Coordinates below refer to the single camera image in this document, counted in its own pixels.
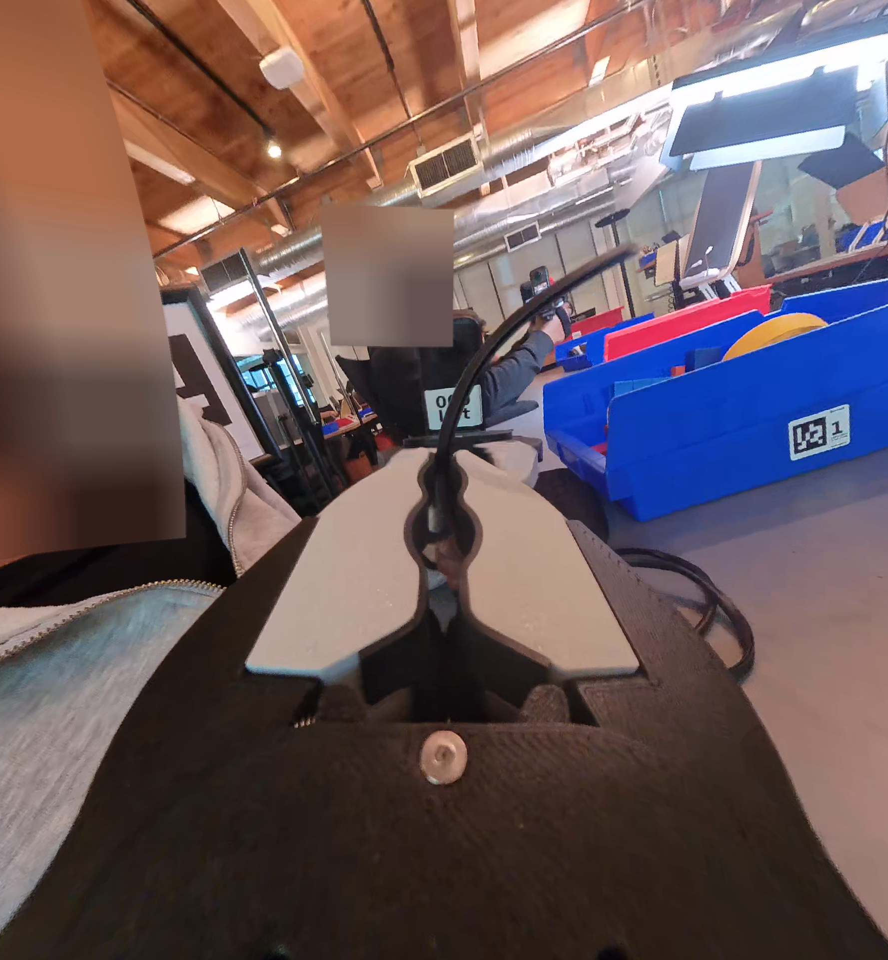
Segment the white ceiling access point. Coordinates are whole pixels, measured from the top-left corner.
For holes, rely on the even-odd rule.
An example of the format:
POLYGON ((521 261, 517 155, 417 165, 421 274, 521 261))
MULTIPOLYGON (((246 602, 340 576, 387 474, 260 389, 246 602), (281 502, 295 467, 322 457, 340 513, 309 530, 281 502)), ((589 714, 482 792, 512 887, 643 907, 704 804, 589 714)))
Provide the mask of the white ceiling access point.
POLYGON ((275 90, 293 89, 306 77, 303 60, 290 46, 281 46, 264 55, 258 66, 263 78, 275 90))

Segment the framed black white marker poster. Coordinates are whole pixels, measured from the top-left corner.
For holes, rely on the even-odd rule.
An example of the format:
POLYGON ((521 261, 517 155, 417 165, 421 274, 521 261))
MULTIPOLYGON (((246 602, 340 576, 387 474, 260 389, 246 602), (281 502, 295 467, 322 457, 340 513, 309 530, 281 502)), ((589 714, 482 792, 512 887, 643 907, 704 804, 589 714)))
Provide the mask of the framed black white marker poster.
POLYGON ((278 454, 198 290, 193 286, 163 290, 161 299, 177 395, 206 421, 224 427, 246 460, 278 454))

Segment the white tablet stand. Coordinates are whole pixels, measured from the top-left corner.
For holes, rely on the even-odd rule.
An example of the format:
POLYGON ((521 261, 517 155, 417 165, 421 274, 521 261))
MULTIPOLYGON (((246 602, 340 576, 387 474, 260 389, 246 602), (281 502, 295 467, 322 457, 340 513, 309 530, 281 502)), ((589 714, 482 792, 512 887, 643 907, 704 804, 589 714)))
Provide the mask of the white tablet stand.
POLYGON ((741 291, 738 280, 731 272, 722 274, 712 282, 685 289, 681 285, 681 268, 677 266, 670 282, 667 307, 669 311, 681 310, 708 301, 726 300, 741 291))

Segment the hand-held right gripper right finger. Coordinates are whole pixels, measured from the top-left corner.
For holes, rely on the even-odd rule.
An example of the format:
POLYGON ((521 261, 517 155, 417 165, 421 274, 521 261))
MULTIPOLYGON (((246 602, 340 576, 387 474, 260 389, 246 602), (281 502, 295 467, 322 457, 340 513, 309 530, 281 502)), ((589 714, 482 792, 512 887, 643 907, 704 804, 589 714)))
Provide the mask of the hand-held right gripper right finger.
POLYGON ((631 676, 640 661, 565 516, 507 471, 455 456, 474 542, 461 603, 556 680, 631 676))

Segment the blue plastic bin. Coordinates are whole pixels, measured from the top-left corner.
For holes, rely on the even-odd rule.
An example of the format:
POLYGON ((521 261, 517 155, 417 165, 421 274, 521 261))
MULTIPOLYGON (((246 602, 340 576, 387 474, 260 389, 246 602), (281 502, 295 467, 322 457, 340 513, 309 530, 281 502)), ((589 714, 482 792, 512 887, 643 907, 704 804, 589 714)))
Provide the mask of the blue plastic bin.
POLYGON ((888 279, 793 296, 546 385, 544 432, 649 522, 888 449, 888 279), (829 326, 722 362, 754 326, 829 326))
POLYGON ((655 318, 654 313, 644 314, 640 317, 627 318, 621 325, 610 330, 600 330, 575 340, 570 337, 555 348, 555 366, 566 373, 598 366, 604 362, 605 342, 611 333, 628 329, 653 318, 655 318))

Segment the yellow tape roll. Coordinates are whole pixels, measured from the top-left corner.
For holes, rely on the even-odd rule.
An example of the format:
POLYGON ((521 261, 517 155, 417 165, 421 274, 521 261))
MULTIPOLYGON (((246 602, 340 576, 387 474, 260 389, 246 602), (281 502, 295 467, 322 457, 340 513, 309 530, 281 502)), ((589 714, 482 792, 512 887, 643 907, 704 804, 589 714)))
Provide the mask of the yellow tape roll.
POLYGON ((728 347, 721 361, 737 359, 828 326, 824 319, 811 313, 795 312, 775 316, 755 325, 741 336, 728 347))

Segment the ceiling air vent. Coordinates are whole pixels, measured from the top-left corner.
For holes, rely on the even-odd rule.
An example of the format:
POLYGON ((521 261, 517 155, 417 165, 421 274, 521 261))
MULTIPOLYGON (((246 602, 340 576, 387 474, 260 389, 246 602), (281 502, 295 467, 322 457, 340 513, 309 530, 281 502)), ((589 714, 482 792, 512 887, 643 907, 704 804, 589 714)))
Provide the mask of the ceiling air vent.
POLYGON ((477 138, 472 132, 416 156, 407 166, 421 201, 460 184, 483 168, 477 138))

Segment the blue storage crate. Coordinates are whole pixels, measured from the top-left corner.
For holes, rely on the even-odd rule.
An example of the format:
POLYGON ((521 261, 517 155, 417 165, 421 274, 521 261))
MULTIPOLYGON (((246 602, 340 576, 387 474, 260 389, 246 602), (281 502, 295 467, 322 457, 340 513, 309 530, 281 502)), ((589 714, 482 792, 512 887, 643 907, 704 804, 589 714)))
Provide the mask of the blue storage crate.
POLYGON ((883 217, 862 224, 846 223, 835 236, 835 249, 839 254, 887 245, 888 219, 883 217))

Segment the light panel on stand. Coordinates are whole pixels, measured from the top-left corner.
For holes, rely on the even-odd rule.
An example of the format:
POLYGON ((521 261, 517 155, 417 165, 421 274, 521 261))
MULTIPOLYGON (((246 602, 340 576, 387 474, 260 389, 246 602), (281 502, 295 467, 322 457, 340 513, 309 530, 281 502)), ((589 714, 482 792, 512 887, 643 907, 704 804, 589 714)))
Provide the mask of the light panel on stand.
POLYGON ((838 151, 887 65, 888 16, 878 16, 677 78, 660 160, 708 173, 838 151))

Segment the wooden work table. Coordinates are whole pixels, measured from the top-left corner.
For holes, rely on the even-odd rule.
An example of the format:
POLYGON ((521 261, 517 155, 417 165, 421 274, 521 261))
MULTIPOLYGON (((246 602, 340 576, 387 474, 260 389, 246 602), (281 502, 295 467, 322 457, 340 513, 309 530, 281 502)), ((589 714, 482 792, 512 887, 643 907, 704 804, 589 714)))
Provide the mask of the wooden work table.
POLYGON ((857 248, 822 260, 812 261, 804 266, 775 273, 765 282, 776 287, 787 282, 816 277, 817 275, 840 271, 868 262, 888 261, 888 242, 876 243, 857 248))

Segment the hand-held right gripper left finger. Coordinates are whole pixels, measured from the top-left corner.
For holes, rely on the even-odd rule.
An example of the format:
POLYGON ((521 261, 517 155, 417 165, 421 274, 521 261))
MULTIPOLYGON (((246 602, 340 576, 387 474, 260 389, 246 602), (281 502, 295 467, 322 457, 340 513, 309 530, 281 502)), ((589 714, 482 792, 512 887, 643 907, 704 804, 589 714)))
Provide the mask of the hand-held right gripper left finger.
POLYGON ((427 589, 411 524, 432 454, 401 457, 326 507, 247 655, 258 677, 413 687, 426 659, 427 589))

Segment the red plastic bin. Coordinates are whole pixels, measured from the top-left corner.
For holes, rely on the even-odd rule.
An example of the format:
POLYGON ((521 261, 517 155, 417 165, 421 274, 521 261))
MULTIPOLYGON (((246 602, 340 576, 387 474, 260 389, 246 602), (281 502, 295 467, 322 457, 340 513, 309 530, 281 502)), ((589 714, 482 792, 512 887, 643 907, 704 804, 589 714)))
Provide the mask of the red plastic bin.
POLYGON ((762 284, 611 332, 604 340, 603 361, 615 361, 747 313, 765 315, 770 310, 772 289, 771 284, 762 284))
POLYGON ((603 311, 594 316, 583 314, 571 325, 571 339, 598 332, 600 330, 611 330, 626 321, 625 310, 622 306, 603 311))

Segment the grey desk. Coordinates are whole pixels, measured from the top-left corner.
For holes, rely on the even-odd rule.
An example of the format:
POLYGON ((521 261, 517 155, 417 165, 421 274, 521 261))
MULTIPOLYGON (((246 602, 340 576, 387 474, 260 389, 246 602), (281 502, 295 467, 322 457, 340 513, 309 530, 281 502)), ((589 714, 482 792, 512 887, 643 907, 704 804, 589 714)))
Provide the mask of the grey desk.
POLYGON ((750 622, 745 692, 888 937, 888 449, 651 522, 604 508, 613 545, 694 562, 750 622))

